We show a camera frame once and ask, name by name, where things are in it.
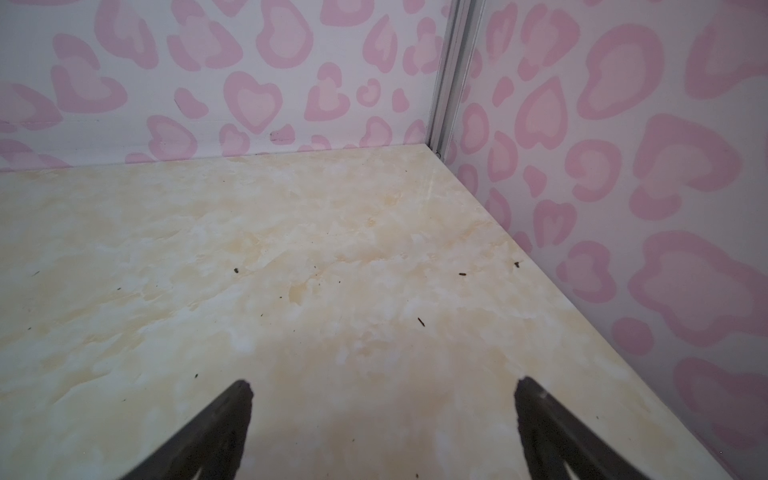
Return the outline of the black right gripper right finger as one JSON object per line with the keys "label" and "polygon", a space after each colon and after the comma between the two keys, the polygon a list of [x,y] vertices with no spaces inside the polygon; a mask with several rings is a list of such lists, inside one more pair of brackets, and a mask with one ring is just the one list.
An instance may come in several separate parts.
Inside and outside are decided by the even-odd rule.
{"label": "black right gripper right finger", "polygon": [[644,479],[619,455],[531,377],[514,394],[518,432],[533,479]]}

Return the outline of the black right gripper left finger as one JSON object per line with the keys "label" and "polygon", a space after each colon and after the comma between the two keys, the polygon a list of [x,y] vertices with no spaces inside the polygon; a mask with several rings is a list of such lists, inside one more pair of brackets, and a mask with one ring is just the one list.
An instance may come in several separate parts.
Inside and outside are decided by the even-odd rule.
{"label": "black right gripper left finger", "polygon": [[253,391],[233,382],[134,469],[130,479],[221,479],[236,476],[252,411]]}

